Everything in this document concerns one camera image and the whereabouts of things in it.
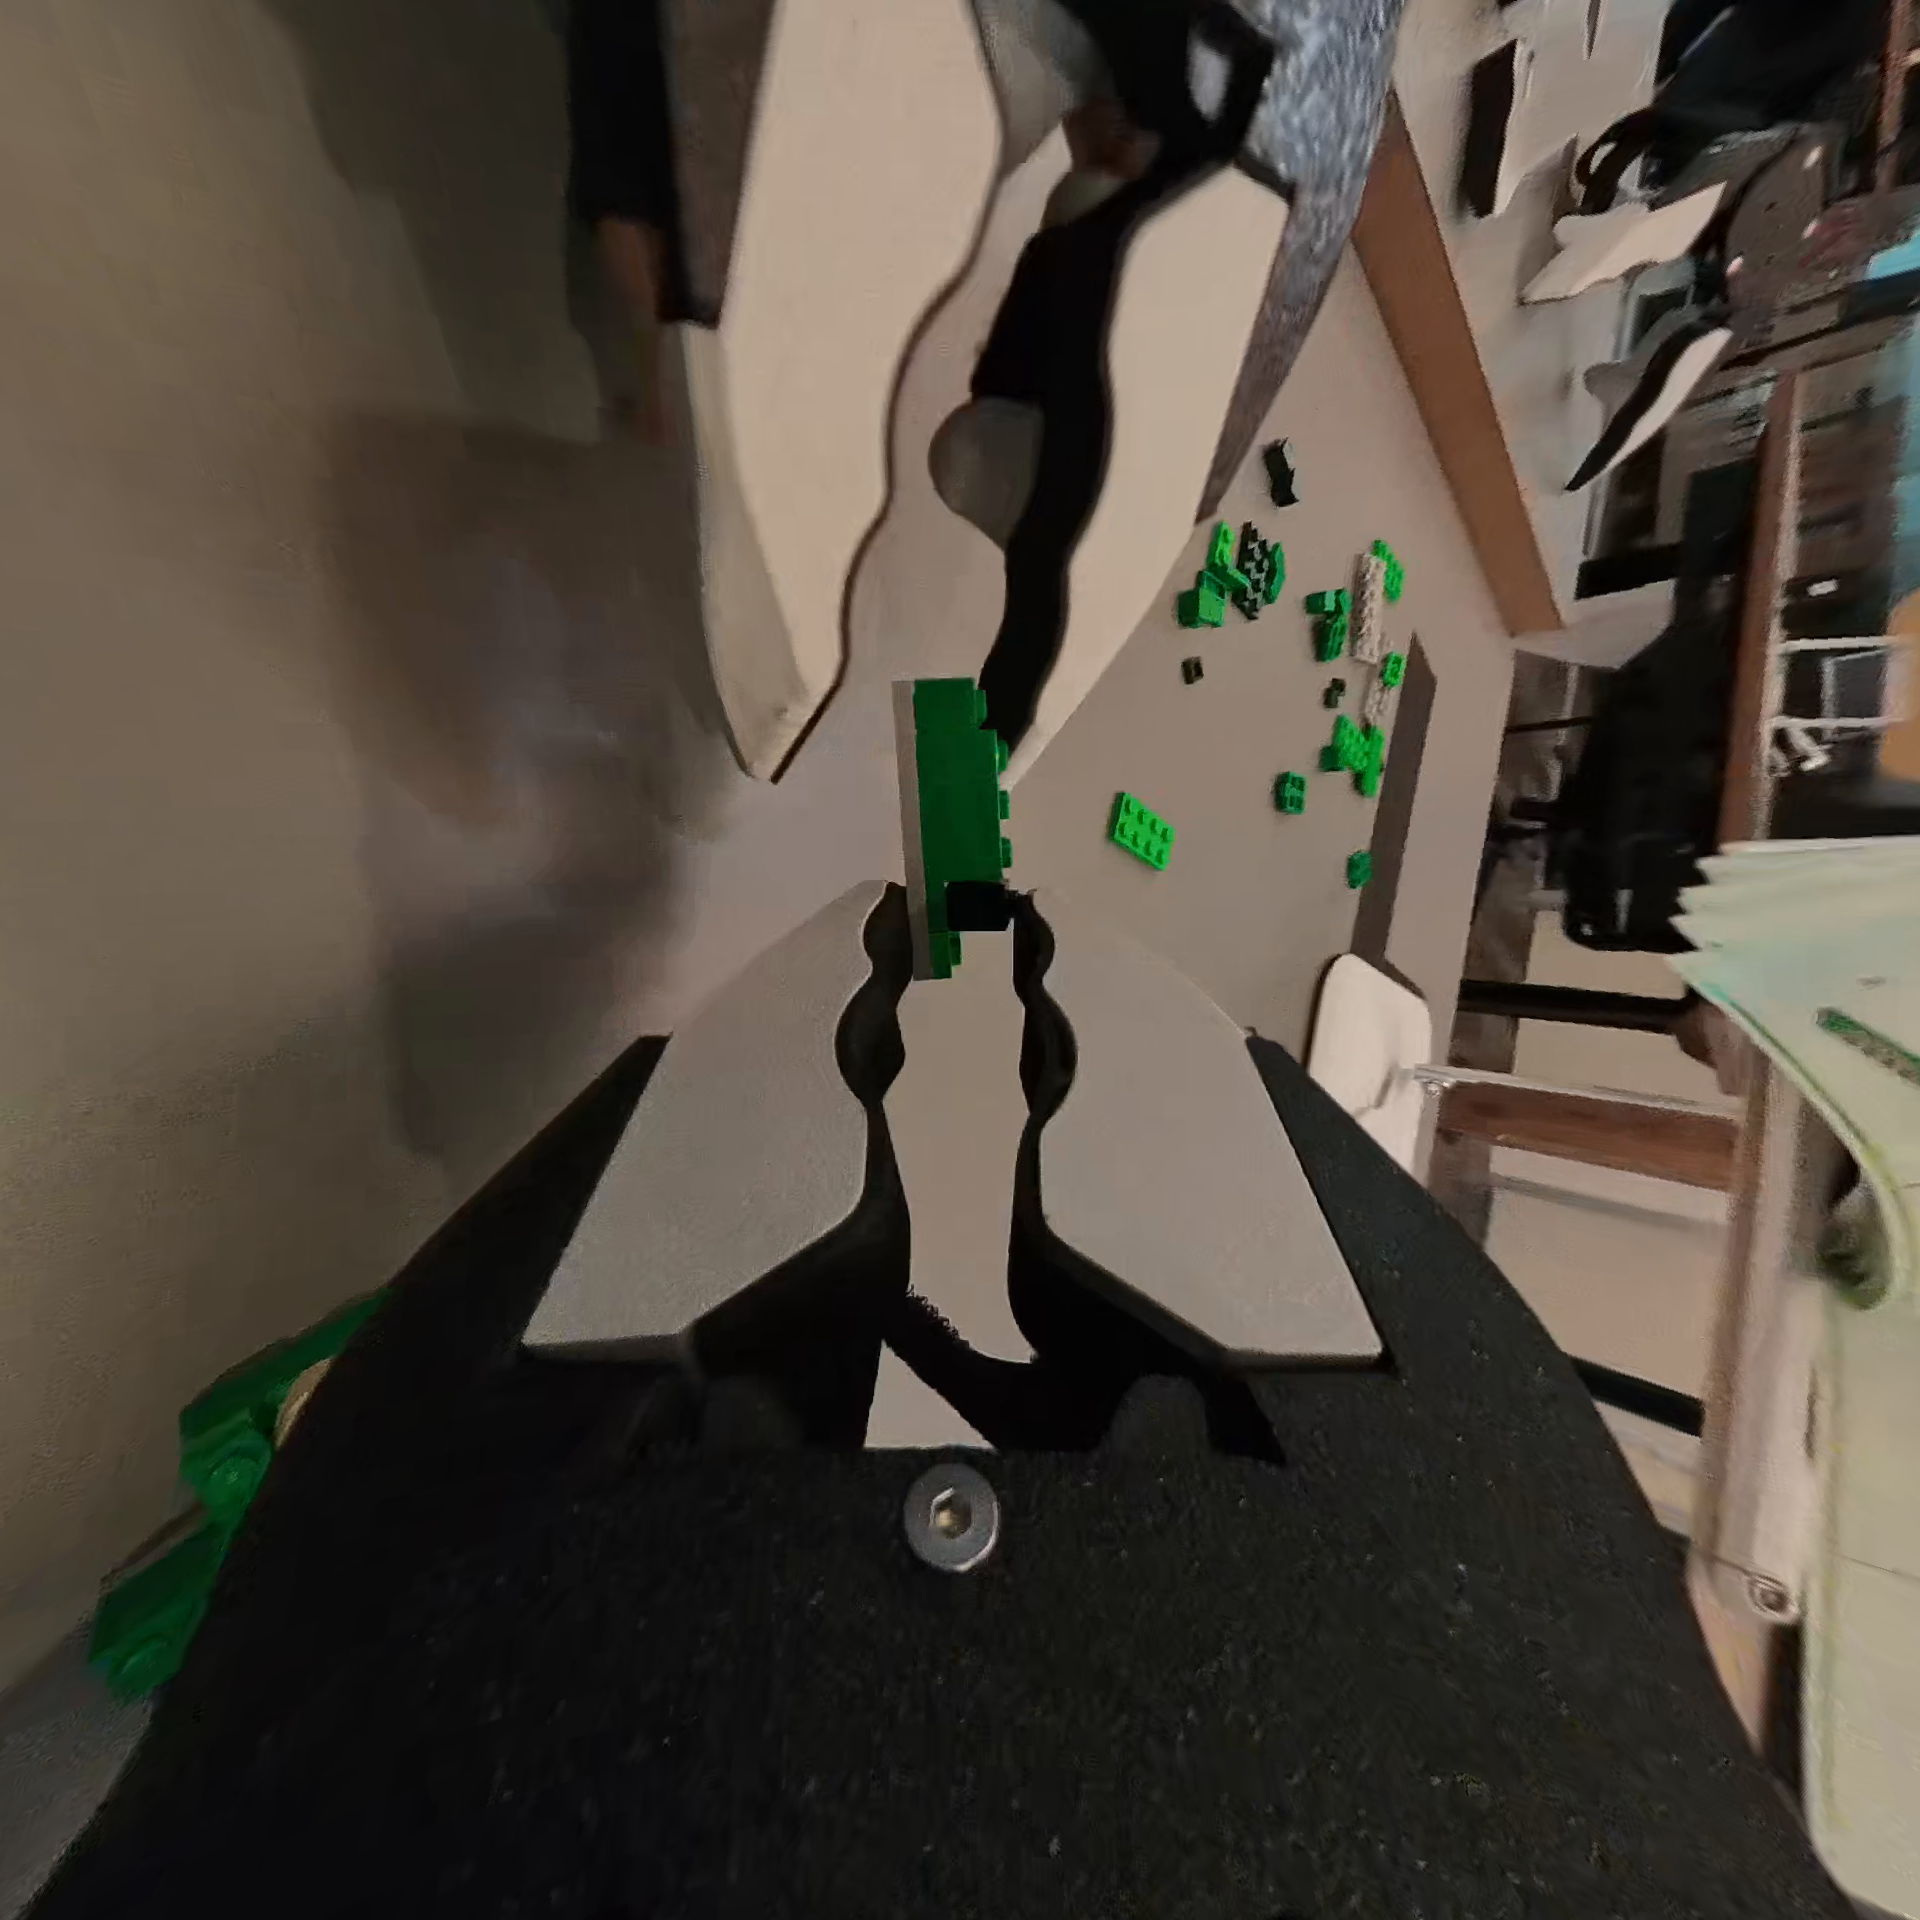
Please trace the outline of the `green and tan brick assembly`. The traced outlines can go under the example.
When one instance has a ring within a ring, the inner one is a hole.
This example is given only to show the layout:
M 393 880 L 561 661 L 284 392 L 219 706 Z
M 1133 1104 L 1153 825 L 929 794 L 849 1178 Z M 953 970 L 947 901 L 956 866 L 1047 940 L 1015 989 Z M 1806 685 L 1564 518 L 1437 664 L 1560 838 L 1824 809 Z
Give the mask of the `green and tan brick assembly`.
M 376 1288 L 352 1298 L 240 1360 L 182 1406 L 176 1437 L 184 1513 L 110 1578 L 89 1628 L 86 1667 L 113 1700 L 145 1698 L 179 1674 L 281 1445 L 384 1297 Z

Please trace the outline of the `open building instruction booklet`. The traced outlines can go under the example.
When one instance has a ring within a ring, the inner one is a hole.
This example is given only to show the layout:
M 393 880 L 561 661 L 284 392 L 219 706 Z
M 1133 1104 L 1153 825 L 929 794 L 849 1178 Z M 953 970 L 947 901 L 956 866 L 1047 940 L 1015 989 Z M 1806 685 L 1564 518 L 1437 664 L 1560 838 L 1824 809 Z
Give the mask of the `open building instruction booklet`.
M 1916 1298 L 1917 838 L 1766 838 L 1708 854 L 1670 966 L 1791 1081 L 1854 1158 L 1861 1306 Z

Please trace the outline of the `grey table with wooden edge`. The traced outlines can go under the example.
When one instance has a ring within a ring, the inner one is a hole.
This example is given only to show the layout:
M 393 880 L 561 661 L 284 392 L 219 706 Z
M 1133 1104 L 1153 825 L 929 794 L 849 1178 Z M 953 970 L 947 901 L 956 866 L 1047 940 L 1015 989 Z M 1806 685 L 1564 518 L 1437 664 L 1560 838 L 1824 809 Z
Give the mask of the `grey table with wooden edge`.
M 1599 433 L 1584 376 L 1679 307 L 1670 265 L 1524 305 L 1577 214 L 1577 158 L 1648 107 L 1667 4 L 1408 4 L 1353 243 L 1495 609 L 1524 652 L 1622 666 L 1673 584 L 1590 588 L 1606 490 L 1566 481 Z

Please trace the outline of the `grey desk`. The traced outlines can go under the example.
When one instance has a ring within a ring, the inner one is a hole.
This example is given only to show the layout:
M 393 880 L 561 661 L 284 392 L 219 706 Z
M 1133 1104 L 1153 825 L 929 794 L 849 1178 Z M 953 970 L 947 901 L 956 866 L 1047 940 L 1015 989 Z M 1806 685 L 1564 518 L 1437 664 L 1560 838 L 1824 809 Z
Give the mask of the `grey desk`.
M 1000 179 L 896 393 L 847 668 L 776 782 L 703 643 L 681 237 L 584 204 L 628 4 L 4 4 L 4 1828 L 121 1766 L 86 1665 L 184 1513 L 179 1411 L 393 1278 L 641 1036 L 905 875 L 894 684 L 976 677 L 1000 550 L 937 498 L 1068 169 Z M 1231 397 L 1158 601 L 1013 784 L 1013 880 L 1115 922 L 1257 1036 L 1353 947 L 1302 588 L 1366 537 L 1437 677 L 1380 953 L 1456 996 L 1511 684 L 1369 280 L 1261 426 Z M 1279 539 L 1184 634 L 1214 521 Z M 1169 820 L 1165 870 L 1108 843 Z

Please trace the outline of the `green and grey brick assembly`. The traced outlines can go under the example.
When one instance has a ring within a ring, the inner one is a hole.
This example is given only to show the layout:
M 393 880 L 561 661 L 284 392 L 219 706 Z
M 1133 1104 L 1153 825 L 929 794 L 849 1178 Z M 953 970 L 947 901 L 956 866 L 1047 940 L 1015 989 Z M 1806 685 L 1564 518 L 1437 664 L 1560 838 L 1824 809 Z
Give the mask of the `green and grey brick assembly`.
M 1013 922 L 1008 749 L 971 680 L 896 682 L 894 721 L 913 978 L 949 978 L 966 933 Z

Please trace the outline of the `scattered pile of toy bricks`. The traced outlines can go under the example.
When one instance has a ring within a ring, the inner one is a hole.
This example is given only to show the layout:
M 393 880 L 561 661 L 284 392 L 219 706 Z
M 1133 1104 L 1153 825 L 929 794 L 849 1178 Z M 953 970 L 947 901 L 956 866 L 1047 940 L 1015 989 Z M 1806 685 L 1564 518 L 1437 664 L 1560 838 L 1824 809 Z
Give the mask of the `scattered pile of toy bricks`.
M 1174 596 L 1174 624 L 1199 636 L 1220 630 L 1230 613 L 1257 622 L 1279 603 L 1285 585 L 1279 539 L 1249 518 L 1219 518 L 1198 572 Z M 1331 669 L 1320 688 L 1328 740 L 1316 766 L 1324 778 L 1345 779 L 1360 801 L 1382 794 L 1387 721 L 1408 680 L 1409 649 L 1395 645 L 1387 629 L 1403 589 L 1400 553 L 1374 539 L 1358 553 L 1348 584 L 1307 593 L 1300 603 L 1310 658 Z

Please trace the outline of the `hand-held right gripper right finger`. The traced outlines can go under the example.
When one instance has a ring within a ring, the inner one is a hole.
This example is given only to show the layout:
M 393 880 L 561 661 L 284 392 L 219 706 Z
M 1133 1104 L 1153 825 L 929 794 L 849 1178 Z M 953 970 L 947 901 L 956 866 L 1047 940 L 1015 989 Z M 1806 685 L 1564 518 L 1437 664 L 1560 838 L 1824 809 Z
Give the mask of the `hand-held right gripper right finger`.
M 1021 898 L 1015 992 L 1023 1210 L 1044 1252 L 1207 1363 L 1384 1355 L 1236 1020 L 1068 896 Z

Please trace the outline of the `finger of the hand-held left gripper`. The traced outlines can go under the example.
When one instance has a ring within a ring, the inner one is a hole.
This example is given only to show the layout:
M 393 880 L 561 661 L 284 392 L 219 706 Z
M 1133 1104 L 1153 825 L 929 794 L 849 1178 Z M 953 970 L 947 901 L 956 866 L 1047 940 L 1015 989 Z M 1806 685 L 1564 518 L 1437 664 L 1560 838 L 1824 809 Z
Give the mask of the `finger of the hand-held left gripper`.
M 1241 364 L 1289 237 L 1233 165 L 1185 181 L 1072 163 L 934 430 L 937 498 L 1000 553 L 976 680 L 1033 770 L 1160 600 L 1208 497 Z
M 679 324 L 703 643 L 776 782 L 847 668 L 905 358 L 1059 122 L 1041 4 L 679 6 Z

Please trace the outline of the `black office chair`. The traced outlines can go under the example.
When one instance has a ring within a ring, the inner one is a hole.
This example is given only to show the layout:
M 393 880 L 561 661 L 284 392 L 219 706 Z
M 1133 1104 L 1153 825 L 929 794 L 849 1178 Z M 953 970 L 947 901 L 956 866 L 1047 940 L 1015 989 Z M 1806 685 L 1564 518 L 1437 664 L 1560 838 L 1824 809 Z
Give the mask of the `black office chair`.
M 1601 685 L 1544 842 L 1573 945 L 1679 953 L 1679 896 L 1719 846 L 1737 618 L 1679 616 Z

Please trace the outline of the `black and white spare gripper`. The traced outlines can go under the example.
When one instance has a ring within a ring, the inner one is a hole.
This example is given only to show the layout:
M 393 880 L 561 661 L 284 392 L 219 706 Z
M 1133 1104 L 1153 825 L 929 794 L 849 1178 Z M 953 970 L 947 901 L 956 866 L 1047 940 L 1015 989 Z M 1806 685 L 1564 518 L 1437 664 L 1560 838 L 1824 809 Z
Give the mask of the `black and white spare gripper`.
M 1686 293 L 1620 358 L 1590 369 L 1599 433 L 1566 491 L 1577 493 L 1662 435 L 1696 388 L 1759 340 L 1765 316 L 1812 274 L 1814 245 L 1835 204 L 1837 124 L 1732 136 L 1655 200 L 1553 229 L 1557 253 L 1523 290 L 1524 305 L 1566 302 L 1681 265 Z

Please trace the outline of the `white book stand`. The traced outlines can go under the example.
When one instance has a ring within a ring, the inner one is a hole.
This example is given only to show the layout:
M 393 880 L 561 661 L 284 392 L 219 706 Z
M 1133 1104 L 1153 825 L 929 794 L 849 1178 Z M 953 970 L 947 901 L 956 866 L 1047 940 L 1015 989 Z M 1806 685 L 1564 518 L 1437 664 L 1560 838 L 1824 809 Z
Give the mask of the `white book stand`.
M 1841 1892 L 1916 1915 L 1916 1182 L 1846 1173 L 1839 1128 L 1772 1060 L 1737 1097 L 1551 1088 L 1449 1066 L 1420 994 L 1339 956 L 1310 1075 L 1400 1165 L 1428 1120 L 1558 1168 L 1725 1205 L 1705 1382 L 1581 1360 L 1686 1587 L 1719 1681 Z

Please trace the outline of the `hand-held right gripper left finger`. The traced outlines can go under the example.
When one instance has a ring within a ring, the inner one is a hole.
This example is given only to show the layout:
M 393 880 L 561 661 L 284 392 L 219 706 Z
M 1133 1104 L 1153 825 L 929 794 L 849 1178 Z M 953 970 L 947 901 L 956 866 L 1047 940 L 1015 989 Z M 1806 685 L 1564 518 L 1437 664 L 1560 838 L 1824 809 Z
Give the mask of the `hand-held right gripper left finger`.
M 734 972 L 663 1044 L 524 1331 L 689 1347 L 764 1283 L 803 1329 L 905 1288 L 885 1097 L 905 1052 L 905 891 L 864 880 Z

